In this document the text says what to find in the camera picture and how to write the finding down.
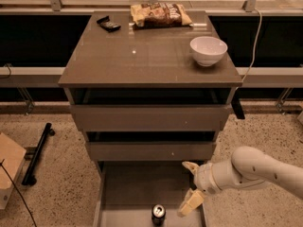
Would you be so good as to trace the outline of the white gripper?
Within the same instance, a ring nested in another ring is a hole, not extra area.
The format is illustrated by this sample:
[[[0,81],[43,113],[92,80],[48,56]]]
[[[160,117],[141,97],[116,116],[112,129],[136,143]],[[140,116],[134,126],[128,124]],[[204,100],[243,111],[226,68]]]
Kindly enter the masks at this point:
[[[221,163],[206,163],[198,166],[196,163],[184,161],[182,166],[194,176],[193,182],[198,189],[187,191],[184,200],[178,208],[177,215],[185,217],[197,209],[205,200],[205,195],[215,195],[222,192],[219,186],[219,176],[222,173]]]

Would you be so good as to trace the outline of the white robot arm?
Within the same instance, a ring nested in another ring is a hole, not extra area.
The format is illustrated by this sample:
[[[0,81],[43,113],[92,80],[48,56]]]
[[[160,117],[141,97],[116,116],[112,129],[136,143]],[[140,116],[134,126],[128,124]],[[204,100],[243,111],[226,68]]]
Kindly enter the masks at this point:
[[[192,173],[196,189],[187,191],[179,217],[197,209],[206,196],[225,189],[253,190],[273,183],[303,199],[303,168],[282,163],[257,148],[238,147],[228,160],[215,164],[184,161],[182,165]]]

